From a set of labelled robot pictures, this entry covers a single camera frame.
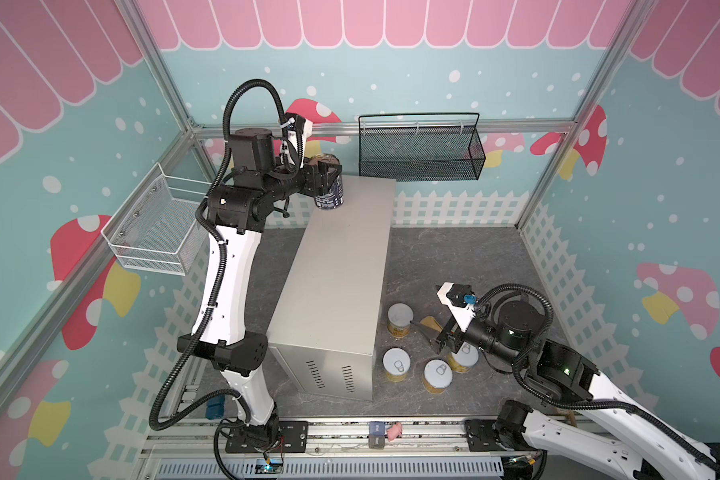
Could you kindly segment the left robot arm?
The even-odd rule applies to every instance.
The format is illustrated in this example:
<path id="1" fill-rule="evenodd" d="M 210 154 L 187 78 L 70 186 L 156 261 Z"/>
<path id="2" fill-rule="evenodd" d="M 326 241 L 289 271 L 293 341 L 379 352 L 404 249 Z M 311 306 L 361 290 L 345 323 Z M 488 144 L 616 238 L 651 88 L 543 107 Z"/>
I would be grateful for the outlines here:
<path id="1" fill-rule="evenodd" d="M 231 129 L 235 107 L 254 89 L 267 91 L 274 102 L 279 140 L 268 129 Z M 238 417 L 221 423 L 221 430 L 236 433 L 243 445 L 260 452 L 281 443 L 276 403 L 262 372 L 268 340 L 247 330 L 244 310 L 252 263 L 268 216 L 285 215 L 294 194 L 319 197 L 328 193 L 342 172 L 339 164 L 306 159 L 311 129 L 311 121 L 284 109 L 277 89 L 267 80 L 247 80 L 230 95 L 222 115 L 222 162 L 195 211 L 209 241 L 201 308 L 191 332 L 177 340 L 180 355 L 153 401 L 148 417 L 151 430 L 166 430 L 205 402 L 224 396 L 236 402 Z M 163 404 L 192 357 L 208 360 L 228 385 L 162 417 Z"/>

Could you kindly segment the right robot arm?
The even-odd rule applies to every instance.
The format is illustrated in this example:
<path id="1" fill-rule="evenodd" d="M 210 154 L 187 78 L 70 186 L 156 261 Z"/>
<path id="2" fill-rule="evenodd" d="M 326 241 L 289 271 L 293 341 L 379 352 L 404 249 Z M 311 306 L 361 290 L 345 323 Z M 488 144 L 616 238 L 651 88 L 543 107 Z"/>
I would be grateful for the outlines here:
<path id="1" fill-rule="evenodd" d="M 478 297 L 469 285 L 444 282 L 437 296 L 450 318 L 430 341 L 436 351 L 474 346 L 508 364 L 514 380 L 542 403 L 581 413 L 607 433 L 593 434 L 507 400 L 492 424 L 504 449 L 554 453 L 613 479 L 720 479 L 720 443 L 684 435 L 578 351 L 548 339 L 554 310 L 538 290 L 505 283 Z"/>

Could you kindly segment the dark blue tall can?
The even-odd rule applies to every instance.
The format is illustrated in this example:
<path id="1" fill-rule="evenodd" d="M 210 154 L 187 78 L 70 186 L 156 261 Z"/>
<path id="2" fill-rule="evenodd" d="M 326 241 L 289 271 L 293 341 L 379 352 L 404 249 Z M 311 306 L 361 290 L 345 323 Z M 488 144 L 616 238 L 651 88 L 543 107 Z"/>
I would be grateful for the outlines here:
<path id="1" fill-rule="evenodd" d="M 318 165 L 321 163 L 340 165 L 340 160 L 335 155 L 321 153 L 311 157 L 309 163 L 311 165 Z M 320 210 L 333 210 L 341 207 L 344 203 L 344 189 L 341 174 L 338 174 L 337 178 L 326 193 L 316 196 L 314 201 L 316 207 Z"/>

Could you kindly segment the yellow can white lid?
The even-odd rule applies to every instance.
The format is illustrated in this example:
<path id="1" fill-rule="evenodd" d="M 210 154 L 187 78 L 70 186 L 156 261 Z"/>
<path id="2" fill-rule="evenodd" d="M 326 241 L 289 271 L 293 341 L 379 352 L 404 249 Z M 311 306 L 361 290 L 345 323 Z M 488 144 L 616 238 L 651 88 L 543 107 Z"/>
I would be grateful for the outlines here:
<path id="1" fill-rule="evenodd" d="M 405 303 L 395 303 L 387 311 L 387 330 L 395 338 L 404 338 L 410 333 L 414 319 L 412 308 Z"/>

